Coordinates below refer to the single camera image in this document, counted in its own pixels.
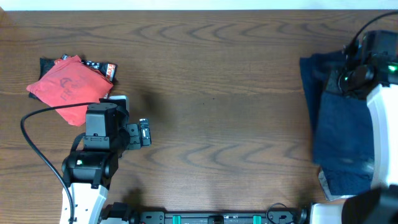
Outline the navy blue shorts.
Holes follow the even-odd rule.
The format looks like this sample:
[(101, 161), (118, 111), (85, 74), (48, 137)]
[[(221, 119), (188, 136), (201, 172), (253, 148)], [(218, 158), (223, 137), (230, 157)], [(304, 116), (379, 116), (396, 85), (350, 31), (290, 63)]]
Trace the navy blue shorts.
[(333, 195), (358, 195), (371, 188), (373, 179), (373, 127), (365, 101), (325, 91), (330, 72), (343, 63), (339, 52), (299, 60), (313, 162), (324, 171)]

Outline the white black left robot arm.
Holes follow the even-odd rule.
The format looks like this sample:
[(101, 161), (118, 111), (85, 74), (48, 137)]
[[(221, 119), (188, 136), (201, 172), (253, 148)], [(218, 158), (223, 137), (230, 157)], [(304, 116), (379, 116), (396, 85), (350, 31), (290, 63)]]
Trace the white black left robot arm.
[(85, 134), (79, 139), (83, 149), (73, 146), (62, 164), (67, 187), (62, 192), (60, 223), (130, 223), (128, 212), (116, 213), (113, 205), (106, 212), (102, 209), (123, 152), (151, 145), (148, 119), (130, 123), (125, 106), (91, 104)]

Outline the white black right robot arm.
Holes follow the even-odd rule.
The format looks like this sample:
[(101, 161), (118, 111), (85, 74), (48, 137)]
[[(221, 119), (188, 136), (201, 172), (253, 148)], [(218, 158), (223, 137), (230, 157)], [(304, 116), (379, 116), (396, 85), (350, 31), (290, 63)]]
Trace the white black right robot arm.
[(309, 223), (397, 222), (397, 34), (300, 61), (326, 203)]

